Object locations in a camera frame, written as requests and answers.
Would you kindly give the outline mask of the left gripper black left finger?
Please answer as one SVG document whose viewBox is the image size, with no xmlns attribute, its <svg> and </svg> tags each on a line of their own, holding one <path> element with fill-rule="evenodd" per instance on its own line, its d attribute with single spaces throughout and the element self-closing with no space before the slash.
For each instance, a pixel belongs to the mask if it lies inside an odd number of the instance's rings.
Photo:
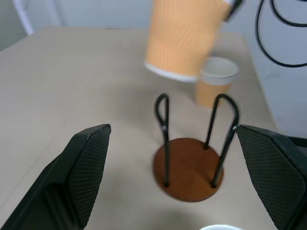
<svg viewBox="0 0 307 230">
<path fill-rule="evenodd" d="M 110 134 L 110 124 L 75 134 L 0 230 L 83 230 L 102 181 Z"/>
</svg>

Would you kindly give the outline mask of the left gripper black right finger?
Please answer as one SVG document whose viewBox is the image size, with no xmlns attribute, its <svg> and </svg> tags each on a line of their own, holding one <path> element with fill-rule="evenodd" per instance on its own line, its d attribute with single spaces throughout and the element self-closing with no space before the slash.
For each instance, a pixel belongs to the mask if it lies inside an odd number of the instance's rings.
<svg viewBox="0 0 307 230">
<path fill-rule="evenodd" d="M 278 230 L 307 230 L 307 139 L 239 125 L 252 184 Z"/>
</svg>

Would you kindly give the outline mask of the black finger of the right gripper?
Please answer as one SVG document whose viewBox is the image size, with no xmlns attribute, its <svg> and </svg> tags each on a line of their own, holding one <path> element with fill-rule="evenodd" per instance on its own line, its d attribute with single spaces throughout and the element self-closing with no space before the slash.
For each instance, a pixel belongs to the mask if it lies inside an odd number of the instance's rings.
<svg viewBox="0 0 307 230">
<path fill-rule="evenodd" d="M 237 13 L 238 9 L 244 3 L 244 0 L 225 0 L 230 5 L 230 11 L 226 18 L 224 19 L 225 23 L 228 23 Z"/>
</svg>

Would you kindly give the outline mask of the orange ribbed paper cup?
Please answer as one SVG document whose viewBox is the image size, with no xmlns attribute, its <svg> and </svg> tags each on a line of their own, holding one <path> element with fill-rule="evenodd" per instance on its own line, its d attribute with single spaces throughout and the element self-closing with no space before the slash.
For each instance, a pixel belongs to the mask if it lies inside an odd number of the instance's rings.
<svg viewBox="0 0 307 230">
<path fill-rule="evenodd" d="M 235 0 L 153 0 L 145 66 L 159 76 L 196 82 Z"/>
<path fill-rule="evenodd" d="M 197 105 L 212 109 L 216 96 L 229 91 L 237 73 L 238 66 L 231 60 L 223 57 L 209 58 L 196 84 Z"/>
</svg>

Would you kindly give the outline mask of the white paper cup rim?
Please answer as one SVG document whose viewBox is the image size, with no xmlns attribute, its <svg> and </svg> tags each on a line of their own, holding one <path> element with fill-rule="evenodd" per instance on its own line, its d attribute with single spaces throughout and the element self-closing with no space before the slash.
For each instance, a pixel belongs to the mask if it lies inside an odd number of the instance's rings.
<svg viewBox="0 0 307 230">
<path fill-rule="evenodd" d="M 199 230 L 242 230 L 242 229 L 235 227 L 235 226 L 226 225 L 226 224 L 215 224 L 215 225 L 203 227 Z"/>
</svg>

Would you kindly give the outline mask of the white frame post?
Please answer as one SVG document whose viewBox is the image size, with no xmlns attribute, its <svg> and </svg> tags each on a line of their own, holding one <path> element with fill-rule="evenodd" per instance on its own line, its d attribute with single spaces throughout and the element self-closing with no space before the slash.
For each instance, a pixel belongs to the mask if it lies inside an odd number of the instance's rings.
<svg viewBox="0 0 307 230">
<path fill-rule="evenodd" d="M 28 12 L 27 12 L 29 0 L 12 0 L 12 3 L 16 9 L 16 12 L 21 20 L 21 23 L 27 35 L 33 34 L 35 31 L 31 24 L 31 21 L 30 21 Z"/>
</svg>

